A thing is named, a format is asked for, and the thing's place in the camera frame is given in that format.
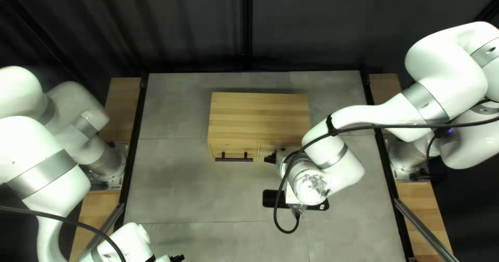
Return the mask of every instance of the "wooden box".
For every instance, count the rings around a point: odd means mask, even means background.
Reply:
[[[213,158],[263,160],[278,148],[300,148],[310,129],[301,94],[212,93],[208,146]]]

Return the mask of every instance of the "gray table surface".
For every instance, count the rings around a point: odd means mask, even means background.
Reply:
[[[358,71],[150,74],[125,222],[142,224],[159,257],[186,261],[404,261],[390,195],[371,130],[346,133],[363,179],[280,233],[265,189],[271,164],[215,163],[207,134],[214,91],[303,93],[315,125],[345,106],[366,104]],[[285,229],[289,210],[279,210]]]

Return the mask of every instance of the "black handle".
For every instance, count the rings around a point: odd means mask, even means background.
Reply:
[[[221,158],[215,158],[215,162],[253,162],[253,158],[248,158],[248,152],[245,152],[244,158],[226,158],[225,152],[222,152]]]

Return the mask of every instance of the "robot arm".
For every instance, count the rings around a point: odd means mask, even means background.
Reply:
[[[340,129],[355,123],[431,125],[448,122],[486,94],[490,97],[499,94],[499,84],[497,87],[488,85],[488,78],[496,74],[499,65],[487,69],[488,65],[480,64],[475,54],[498,37],[499,30],[494,26],[470,23],[423,38],[409,50],[405,60],[408,72],[416,80],[413,86],[382,105],[340,109],[331,114],[332,126]],[[405,142],[432,133],[430,128],[387,130]],[[324,119],[303,137],[302,145],[327,133]],[[321,139],[306,148],[305,153],[315,166],[293,166],[288,183],[296,198],[306,205],[321,203],[364,175],[362,164],[339,136]]]
[[[83,86],[64,82],[44,94],[31,72],[9,66],[0,69],[0,93],[0,118],[23,115],[38,120],[99,181],[113,180],[123,172],[124,155],[96,134],[109,116]]]
[[[87,176],[54,137],[32,118],[0,119],[0,183],[33,211],[66,217],[90,189]],[[65,262],[59,250],[61,221],[38,219],[37,254],[40,262]],[[111,239],[127,262],[153,261],[150,240],[144,228],[128,223]],[[120,261],[108,242],[82,258],[83,262]],[[155,260],[169,262],[168,256]]]

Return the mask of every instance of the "dark backdrop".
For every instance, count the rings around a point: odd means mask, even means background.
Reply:
[[[142,72],[366,64],[399,73],[407,86],[408,48],[435,31],[471,22],[488,2],[0,0],[0,66],[34,68],[45,88],[77,80],[101,102],[110,78]]]

